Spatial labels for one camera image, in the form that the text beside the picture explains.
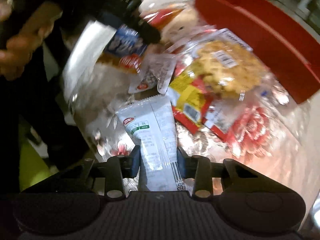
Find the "person's left hand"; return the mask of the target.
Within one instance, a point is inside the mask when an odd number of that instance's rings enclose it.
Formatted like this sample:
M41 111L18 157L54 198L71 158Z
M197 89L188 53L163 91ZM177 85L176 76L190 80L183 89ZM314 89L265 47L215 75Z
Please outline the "person's left hand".
M52 32L62 10L44 2L37 9L12 9L1 1L1 76L13 80L24 71L33 52Z

